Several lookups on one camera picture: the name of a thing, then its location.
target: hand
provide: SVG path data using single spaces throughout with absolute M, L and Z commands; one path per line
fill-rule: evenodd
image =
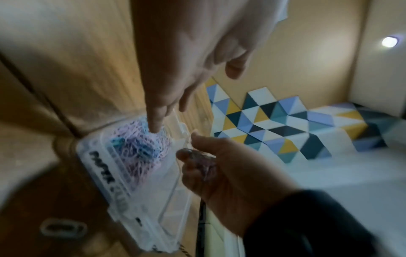
M 232 79 L 273 31 L 287 0 L 132 0 L 132 21 L 151 132 L 176 103 L 185 111 L 218 66 Z
M 216 156 L 217 174 L 203 181 L 189 153 L 180 150 L 176 156 L 185 163 L 182 182 L 240 237 L 266 209 L 299 189 L 281 170 L 243 144 L 193 133 L 192 145 Z

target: sleeve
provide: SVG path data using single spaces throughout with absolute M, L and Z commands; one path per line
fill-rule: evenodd
M 301 191 L 246 231 L 246 256 L 373 256 L 375 238 L 327 193 Z

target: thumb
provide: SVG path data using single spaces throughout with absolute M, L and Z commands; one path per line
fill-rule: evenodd
M 247 51 L 243 55 L 228 61 L 225 65 L 225 73 L 227 74 L 227 77 L 234 80 L 239 79 L 248 67 L 251 57 L 252 51 Z
M 192 146 L 194 148 L 202 152 L 208 152 L 212 155 L 216 155 L 217 151 L 221 148 L 219 145 L 224 141 L 222 138 L 201 136 L 196 131 L 192 133 L 191 138 Z

